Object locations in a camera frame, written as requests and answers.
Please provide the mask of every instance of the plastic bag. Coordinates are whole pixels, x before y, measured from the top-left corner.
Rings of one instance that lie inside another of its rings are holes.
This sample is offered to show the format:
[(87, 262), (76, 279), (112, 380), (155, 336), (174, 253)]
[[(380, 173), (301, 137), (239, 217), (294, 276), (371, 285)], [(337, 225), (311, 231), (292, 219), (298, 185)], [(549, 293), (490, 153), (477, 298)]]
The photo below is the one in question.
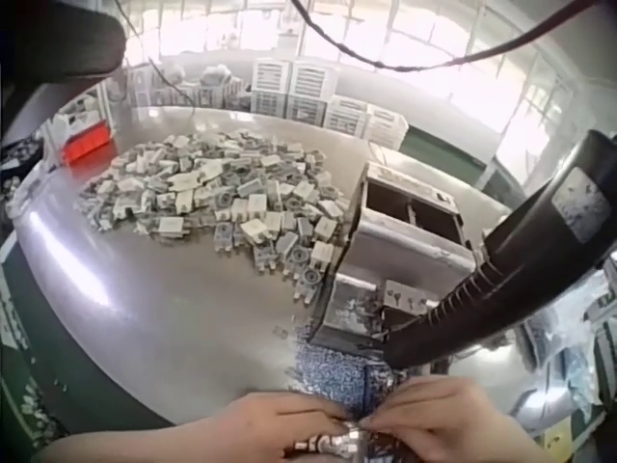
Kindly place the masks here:
[(602, 271), (595, 271), (523, 323), (518, 341), (527, 353), (527, 367), (544, 370), (552, 360), (563, 362), (563, 375), (585, 419), (600, 403), (594, 357), (595, 333), (585, 312), (607, 288)]

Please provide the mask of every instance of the stainless steel workbench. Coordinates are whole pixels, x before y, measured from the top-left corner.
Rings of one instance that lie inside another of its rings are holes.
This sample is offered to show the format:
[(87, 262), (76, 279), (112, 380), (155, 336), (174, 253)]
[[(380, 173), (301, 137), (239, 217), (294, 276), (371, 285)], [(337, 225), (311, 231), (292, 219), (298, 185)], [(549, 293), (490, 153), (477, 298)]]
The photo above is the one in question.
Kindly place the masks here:
[[(322, 128), (243, 113), (152, 108), (119, 120), (118, 151), (170, 133), (245, 127), (298, 141), (328, 155), (326, 169), (349, 197), (366, 160), (434, 184), (456, 199), (465, 231), (482, 229), (508, 210), (469, 185), (392, 150)], [(211, 236), (165, 247), (131, 230), (93, 231), (74, 210), (84, 178), (115, 150), (60, 169), (15, 219), (18, 242), (55, 315), (92, 360), (128, 393), (171, 422), (212, 414), (250, 390), (280, 390), (291, 381), (294, 330), (309, 311), (292, 303), (280, 275), (259, 276), (244, 255), (220, 258)], [(289, 336), (273, 333), (282, 328)], [(531, 376), (515, 344), (485, 349), (455, 363), (504, 412), (541, 429), (572, 413), (564, 384)]]

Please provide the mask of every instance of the wire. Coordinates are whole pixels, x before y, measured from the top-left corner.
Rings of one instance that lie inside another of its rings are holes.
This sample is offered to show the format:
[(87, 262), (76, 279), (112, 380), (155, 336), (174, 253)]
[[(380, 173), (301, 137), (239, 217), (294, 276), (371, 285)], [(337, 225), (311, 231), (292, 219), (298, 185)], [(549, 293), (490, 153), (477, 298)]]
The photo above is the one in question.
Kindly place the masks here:
[(324, 30), (313, 22), (310, 17), (307, 9), (300, 3), (300, 0), (291, 0), (292, 5), (298, 11), (302, 19), (305, 23), (310, 27), (313, 31), (315, 31), (322, 39), (327, 41), (329, 44), (338, 48), (342, 53), (351, 56), (352, 58), (357, 59), (358, 61), (362, 61), (368, 65), (372, 65), (375, 68), (379, 69), (389, 69), (394, 70), (396, 72), (418, 72), (422, 70), (430, 70), (436, 68), (449, 68), (452, 66), (460, 66), (466, 65), (468, 63), (473, 63), (475, 61), (485, 60), (487, 58), (492, 58), (496, 55), (501, 55), (503, 53), (507, 53), (521, 46), (527, 45), (528, 43), (539, 39), (544, 36), (548, 32), (552, 31), (556, 27), (565, 23), (569, 19), (572, 19), (577, 14), (580, 14), (592, 7), (594, 4), (598, 3), (600, 0), (574, 0), (573, 2), (566, 5), (561, 10), (555, 12), (547, 19), (542, 21), (533, 29), (521, 34), (520, 36), (507, 41), (501, 45), (498, 45), (494, 48), (489, 48), (488, 50), (483, 50), (477, 53), (471, 53), (470, 55), (460, 56), (458, 58), (454, 58), (450, 61), (446, 61), (444, 63), (440, 63), (438, 65), (432, 66), (391, 66), (382, 63), (381, 61), (373, 61), (364, 56), (359, 55), (354, 50), (349, 48), (347, 45), (340, 41), (335, 41), (332, 37), (324, 32)]
[(172, 82), (169, 81), (167, 77), (165, 77), (165, 74), (160, 69), (160, 67), (156, 63), (154, 63), (154, 60), (152, 60), (152, 58), (150, 58), (150, 56), (147, 54), (146, 48), (144, 47), (144, 43), (142, 42), (142, 38), (138, 34), (137, 29), (135, 29), (135, 26), (133, 25), (131, 20), (128, 18), (128, 15), (122, 9), (120, 0), (114, 0), (114, 2), (116, 3), (116, 7), (118, 8), (118, 11), (120, 12), (121, 16), (126, 21), (126, 24), (128, 25), (129, 29), (133, 32), (133, 34), (135, 34), (135, 37), (137, 38), (137, 40), (139, 41), (139, 44), (142, 47), (142, 51), (144, 52), (144, 55), (148, 57), (148, 62), (150, 63), (150, 65), (154, 68), (154, 70), (156, 71), (156, 73), (158, 74), (158, 76), (161, 78), (161, 80), (163, 81), (165, 85), (176, 90), (180, 95), (184, 96), (191, 103), (191, 106), (193, 108), (193, 111), (191, 112), (191, 116), (193, 116), (193, 114), (195, 113), (195, 110), (197, 109), (197, 104), (195, 103), (195, 100), (189, 97), (186, 92), (180, 90), (176, 84), (173, 84)]

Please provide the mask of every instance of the scattered small parts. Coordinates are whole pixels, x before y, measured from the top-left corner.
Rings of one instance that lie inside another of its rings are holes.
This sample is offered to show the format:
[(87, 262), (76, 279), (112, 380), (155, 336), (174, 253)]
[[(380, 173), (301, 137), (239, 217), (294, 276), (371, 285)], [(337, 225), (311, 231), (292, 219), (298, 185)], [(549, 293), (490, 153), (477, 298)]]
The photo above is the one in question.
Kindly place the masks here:
[(77, 203), (100, 232), (124, 221), (162, 243), (213, 232), (214, 248), (251, 251), (259, 273), (282, 269), (310, 304), (332, 262), (347, 202), (326, 156), (248, 130), (170, 135), (114, 159)]

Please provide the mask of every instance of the label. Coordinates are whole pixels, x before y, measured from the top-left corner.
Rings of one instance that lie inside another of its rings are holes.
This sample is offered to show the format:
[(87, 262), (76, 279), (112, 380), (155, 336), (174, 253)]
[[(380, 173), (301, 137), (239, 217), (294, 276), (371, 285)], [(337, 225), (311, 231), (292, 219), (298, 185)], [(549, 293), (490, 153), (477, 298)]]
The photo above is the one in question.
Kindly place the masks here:
[(589, 241), (610, 215), (608, 200), (578, 167), (557, 188), (551, 202), (580, 244)]

